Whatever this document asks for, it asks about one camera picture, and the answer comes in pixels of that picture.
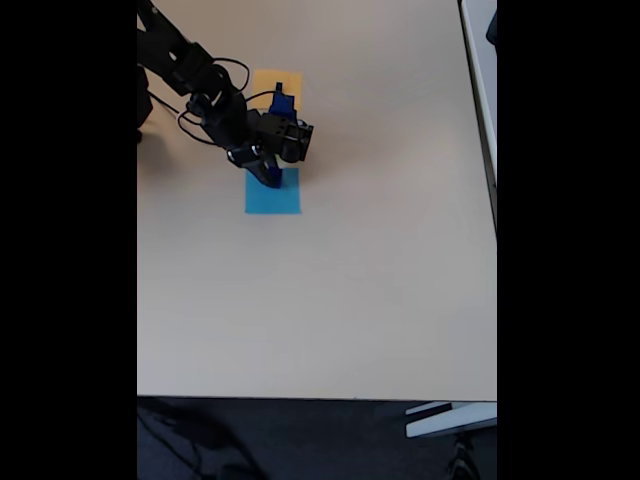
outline table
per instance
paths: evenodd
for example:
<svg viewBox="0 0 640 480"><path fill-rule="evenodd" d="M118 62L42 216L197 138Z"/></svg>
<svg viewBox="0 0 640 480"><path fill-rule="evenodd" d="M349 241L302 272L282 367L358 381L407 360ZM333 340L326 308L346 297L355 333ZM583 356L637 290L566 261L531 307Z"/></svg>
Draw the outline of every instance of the table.
<svg viewBox="0 0 640 480"><path fill-rule="evenodd" d="M315 131L302 214L247 215L245 172L154 105L138 394L495 401L497 247L456 1L156 5L214 56L302 71Z"/></svg>

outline black robotic arm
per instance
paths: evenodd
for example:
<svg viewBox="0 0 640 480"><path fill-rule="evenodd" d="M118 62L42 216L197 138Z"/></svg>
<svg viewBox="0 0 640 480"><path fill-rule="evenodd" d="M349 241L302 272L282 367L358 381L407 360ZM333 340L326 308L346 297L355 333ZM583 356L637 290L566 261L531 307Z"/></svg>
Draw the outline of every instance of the black robotic arm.
<svg viewBox="0 0 640 480"><path fill-rule="evenodd" d="M138 126L151 112L144 67L178 95L191 95L186 110L199 117L202 129L227 151L231 163L279 188L282 171L275 155L290 163L304 161L313 126L298 122L295 110L293 118L248 111L244 96L215 58L184 38L149 0L136 2L145 28L137 31Z"/></svg>

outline yellow square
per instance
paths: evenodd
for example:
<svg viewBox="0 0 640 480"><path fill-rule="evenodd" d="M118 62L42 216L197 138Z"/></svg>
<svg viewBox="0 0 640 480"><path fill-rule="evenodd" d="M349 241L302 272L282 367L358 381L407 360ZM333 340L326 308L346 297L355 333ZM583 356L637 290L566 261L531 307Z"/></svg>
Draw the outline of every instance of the yellow square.
<svg viewBox="0 0 640 480"><path fill-rule="evenodd" d="M294 108L300 111L302 104L302 72L283 70L256 70L253 74L253 93L275 90L276 83L282 82L282 92L295 97ZM262 95L249 102L249 108L266 109L271 106L273 95Z"/></svg>

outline black cable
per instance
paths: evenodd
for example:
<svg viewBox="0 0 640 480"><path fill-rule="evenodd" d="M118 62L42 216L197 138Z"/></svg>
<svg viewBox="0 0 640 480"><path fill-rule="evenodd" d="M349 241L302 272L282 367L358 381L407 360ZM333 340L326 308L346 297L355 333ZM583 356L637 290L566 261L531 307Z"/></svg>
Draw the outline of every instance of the black cable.
<svg viewBox="0 0 640 480"><path fill-rule="evenodd" d="M243 91L245 88L247 88L247 85L249 85L249 78L251 76L251 70L249 70L249 67L247 67L240 60L236 60L235 58L217 57L217 58L213 59L213 63L215 63L215 62L235 63L236 65L240 65L242 68L244 68L246 70L246 72L247 72L247 78L245 79L244 85L242 86L240 91Z"/></svg>
<svg viewBox="0 0 640 480"><path fill-rule="evenodd" d="M156 100L160 105L162 105L163 107L168 108L169 110L171 110L173 113L175 113L176 115L179 115L180 112L173 108L171 105L169 105L167 102L165 102L164 100L162 100L160 97L158 97L155 93L153 93L150 90L147 90L149 92L149 96L151 98L153 98L154 100ZM191 125L200 125L198 122L191 120L190 118L184 117L184 119L189 122Z"/></svg>
<svg viewBox="0 0 640 480"><path fill-rule="evenodd" d="M251 100L253 100L254 98L258 98L258 97L261 97L262 95L267 95L267 94L269 94L269 93L282 93L282 92L279 92L278 90L266 90L266 91L264 91L264 92L256 93L255 95L250 96L250 97L249 97L249 98L247 98L245 101L246 101L247 103L249 103L249 102L250 102Z"/></svg>
<svg viewBox="0 0 640 480"><path fill-rule="evenodd" d="M149 425L147 425L147 422L145 422L142 417L140 416L139 413L137 413L138 415L138 420L140 420L140 423L142 424L143 428L147 431L147 433L149 433L149 435L151 435L153 438L155 438L158 442L160 442L167 450L169 450L171 453L173 453L173 455L180 460L182 463L184 463L187 467L189 467L189 470L191 470L192 472L201 475L201 473L196 470L195 466L191 464L191 462L189 460L187 460L186 458L184 458L182 455L180 455L172 446L169 442L167 442L164 438L162 438L158 433L154 432Z"/></svg>
<svg viewBox="0 0 640 480"><path fill-rule="evenodd" d="M149 92L149 96L151 98L153 98L156 102L158 102L159 104L163 105L164 107L168 108L169 110L171 110L173 113L175 113L176 115L178 115L180 112L178 110L176 110L175 108L173 108L171 105L169 105L167 102L165 102L164 100L162 100L160 97L158 97L155 93L147 90L147 92Z"/></svg>
<svg viewBox="0 0 640 480"><path fill-rule="evenodd" d="M187 130L186 128L184 128L184 125L182 125L180 123L180 120L182 120L184 117L184 115L187 113L187 111L185 110L184 112L182 112L180 115L178 115L178 118L176 119L178 121L178 126L180 127L180 130L182 130L184 133L186 133L187 135L189 135L191 138L193 138L195 141L200 142L200 143L204 143L205 145L213 145L214 147L219 147L220 145L218 145L215 142L211 142L209 140L205 140L204 138L200 138L196 135L194 135L193 133L191 133L189 130Z"/></svg>

